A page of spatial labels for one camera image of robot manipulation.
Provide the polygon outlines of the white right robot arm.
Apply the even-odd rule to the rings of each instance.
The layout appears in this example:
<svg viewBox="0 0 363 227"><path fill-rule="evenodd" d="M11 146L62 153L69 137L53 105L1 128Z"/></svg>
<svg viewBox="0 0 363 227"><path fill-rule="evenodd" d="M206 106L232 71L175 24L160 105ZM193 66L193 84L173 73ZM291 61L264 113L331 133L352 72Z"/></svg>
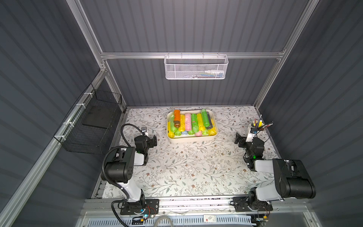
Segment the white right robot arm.
<svg viewBox="0 0 363 227"><path fill-rule="evenodd" d="M244 162L252 172L272 174L274 183L250 189L247 202L249 206L267 204L285 198L313 199L315 185L304 164L300 160L264 159L265 142L257 136L235 135L234 143L245 149Z"/></svg>

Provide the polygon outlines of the orange trash bag roll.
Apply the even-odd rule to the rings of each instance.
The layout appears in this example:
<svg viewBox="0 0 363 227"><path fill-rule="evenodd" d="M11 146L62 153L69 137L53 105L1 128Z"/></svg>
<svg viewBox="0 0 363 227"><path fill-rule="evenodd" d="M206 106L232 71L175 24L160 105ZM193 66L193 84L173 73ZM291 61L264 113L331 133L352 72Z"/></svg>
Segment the orange trash bag roll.
<svg viewBox="0 0 363 227"><path fill-rule="evenodd" d="M181 114L180 110L176 109L174 110L174 125L176 128L179 128L181 125Z"/></svg>

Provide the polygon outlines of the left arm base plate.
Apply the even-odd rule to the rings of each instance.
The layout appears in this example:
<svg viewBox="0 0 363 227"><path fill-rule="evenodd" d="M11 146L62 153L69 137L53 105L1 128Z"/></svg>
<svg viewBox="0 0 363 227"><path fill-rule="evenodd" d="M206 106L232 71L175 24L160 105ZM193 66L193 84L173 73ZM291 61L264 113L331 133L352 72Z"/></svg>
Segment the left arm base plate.
<svg viewBox="0 0 363 227"><path fill-rule="evenodd" d="M159 212L159 204L159 199L146 199L138 202L124 202L118 205L118 208L121 210L121 215L155 215Z"/></svg>

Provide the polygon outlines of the pink trash bag roll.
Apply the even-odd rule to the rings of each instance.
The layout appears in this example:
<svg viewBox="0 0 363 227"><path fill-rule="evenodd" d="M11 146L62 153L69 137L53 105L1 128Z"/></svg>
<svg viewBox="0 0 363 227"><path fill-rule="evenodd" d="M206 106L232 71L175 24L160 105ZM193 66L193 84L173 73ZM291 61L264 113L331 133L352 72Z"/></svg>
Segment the pink trash bag roll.
<svg viewBox="0 0 363 227"><path fill-rule="evenodd" d="M191 131L192 130L192 119L191 119L191 114L190 113L185 114L185 130L186 131Z"/></svg>
<svg viewBox="0 0 363 227"><path fill-rule="evenodd" d="M195 136L196 136L196 137L201 137L201 136L202 136L202 131L198 131L198 132L196 132L196 133L195 133Z"/></svg>

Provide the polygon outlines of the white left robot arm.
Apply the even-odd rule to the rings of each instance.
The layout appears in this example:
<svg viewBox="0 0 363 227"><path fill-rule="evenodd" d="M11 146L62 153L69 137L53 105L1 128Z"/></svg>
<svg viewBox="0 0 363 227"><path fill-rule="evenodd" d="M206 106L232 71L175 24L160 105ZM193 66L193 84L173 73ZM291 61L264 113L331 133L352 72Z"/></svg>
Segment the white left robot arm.
<svg viewBox="0 0 363 227"><path fill-rule="evenodd" d="M125 127L131 126L137 129L141 135L134 138L134 146L126 140L123 133ZM157 137L149 137L147 128L139 128L133 124L121 126L121 136L126 145L111 147L104 157L101 166L101 179L121 190L124 201L144 206L146 199L143 190L132 179L135 166L145 166L149 159L149 149L157 146Z"/></svg>

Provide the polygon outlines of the green labelled trash bag roll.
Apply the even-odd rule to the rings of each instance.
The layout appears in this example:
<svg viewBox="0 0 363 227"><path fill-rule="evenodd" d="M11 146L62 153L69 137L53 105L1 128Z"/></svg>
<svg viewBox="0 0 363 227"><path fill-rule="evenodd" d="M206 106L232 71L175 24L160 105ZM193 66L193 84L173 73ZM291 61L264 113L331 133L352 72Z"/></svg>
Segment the green labelled trash bag roll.
<svg viewBox="0 0 363 227"><path fill-rule="evenodd" d="M199 131L198 119L195 113L191 114L191 121L192 121L192 131L197 133Z"/></svg>

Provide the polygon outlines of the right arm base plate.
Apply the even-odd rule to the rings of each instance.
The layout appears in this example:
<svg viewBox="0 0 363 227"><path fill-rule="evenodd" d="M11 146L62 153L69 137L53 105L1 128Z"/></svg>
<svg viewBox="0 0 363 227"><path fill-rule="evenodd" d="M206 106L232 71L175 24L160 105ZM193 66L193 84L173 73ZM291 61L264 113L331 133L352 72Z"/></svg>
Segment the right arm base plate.
<svg viewBox="0 0 363 227"><path fill-rule="evenodd" d="M271 203L267 201L259 201L256 198L249 198L248 196L233 197L229 202L229 205L233 206L236 212L247 211L273 211Z"/></svg>

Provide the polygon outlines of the yellow trash bag roll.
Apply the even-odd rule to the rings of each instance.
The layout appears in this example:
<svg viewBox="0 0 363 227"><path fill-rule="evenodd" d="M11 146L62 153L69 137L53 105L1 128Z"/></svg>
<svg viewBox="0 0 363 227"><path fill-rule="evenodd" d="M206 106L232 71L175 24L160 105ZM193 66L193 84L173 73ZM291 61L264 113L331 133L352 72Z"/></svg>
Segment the yellow trash bag roll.
<svg viewBox="0 0 363 227"><path fill-rule="evenodd" d="M209 130L209 136L215 136L217 134L216 123L213 119L211 119L211 123L213 127Z"/></svg>
<svg viewBox="0 0 363 227"><path fill-rule="evenodd" d="M170 122L167 123L167 135L170 139L173 139L175 137L175 133L171 130Z"/></svg>
<svg viewBox="0 0 363 227"><path fill-rule="evenodd" d="M198 113L197 114L197 122L198 122L198 128L199 128L199 130L202 131L202 132L205 131L206 128L204 126L201 113Z"/></svg>
<svg viewBox="0 0 363 227"><path fill-rule="evenodd" d="M179 131L180 132L184 132L185 131L185 115L184 114L180 114L180 127L179 127Z"/></svg>

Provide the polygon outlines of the grey trash bag roll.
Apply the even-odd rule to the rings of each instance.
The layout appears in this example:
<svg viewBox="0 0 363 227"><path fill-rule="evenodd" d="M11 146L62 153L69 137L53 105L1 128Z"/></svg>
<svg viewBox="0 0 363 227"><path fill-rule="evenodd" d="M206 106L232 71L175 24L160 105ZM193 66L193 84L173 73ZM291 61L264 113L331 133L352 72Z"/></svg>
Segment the grey trash bag roll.
<svg viewBox="0 0 363 227"><path fill-rule="evenodd" d="M209 121L209 126L207 126L206 129L211 130L213 128L213 124L212 124L211 117L210 117L209 113L207 113L207 117L208 117L208 121Z"/></svg>

